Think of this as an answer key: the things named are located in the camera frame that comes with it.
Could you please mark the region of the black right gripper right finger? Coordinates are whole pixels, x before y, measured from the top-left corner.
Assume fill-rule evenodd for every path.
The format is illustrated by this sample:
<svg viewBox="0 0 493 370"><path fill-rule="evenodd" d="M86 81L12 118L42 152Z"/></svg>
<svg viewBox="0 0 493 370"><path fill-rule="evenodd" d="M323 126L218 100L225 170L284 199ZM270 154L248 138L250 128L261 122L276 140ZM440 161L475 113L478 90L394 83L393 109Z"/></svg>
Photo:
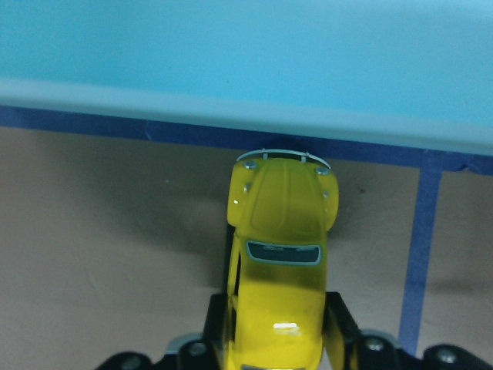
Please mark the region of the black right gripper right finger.
<svg viewBox="0 0 493 370"><path fill-rule="evenodd" d="M324 348L332 369L399 369L397 347L381 331L361 330L337 292L327 292Z"/></svg>

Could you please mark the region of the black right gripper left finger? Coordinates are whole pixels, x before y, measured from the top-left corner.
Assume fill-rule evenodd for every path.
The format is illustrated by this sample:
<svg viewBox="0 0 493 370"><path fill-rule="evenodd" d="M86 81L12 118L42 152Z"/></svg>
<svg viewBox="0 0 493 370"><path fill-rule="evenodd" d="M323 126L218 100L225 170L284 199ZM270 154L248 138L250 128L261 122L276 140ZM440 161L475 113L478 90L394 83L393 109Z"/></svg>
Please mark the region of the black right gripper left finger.
<svg viewBox="0 0 493 370"><path fill-rule="evenodd" d="M233 369L228 324L227 294L213 294L202 331L180 335L168 344L167 369Z"/></svg>

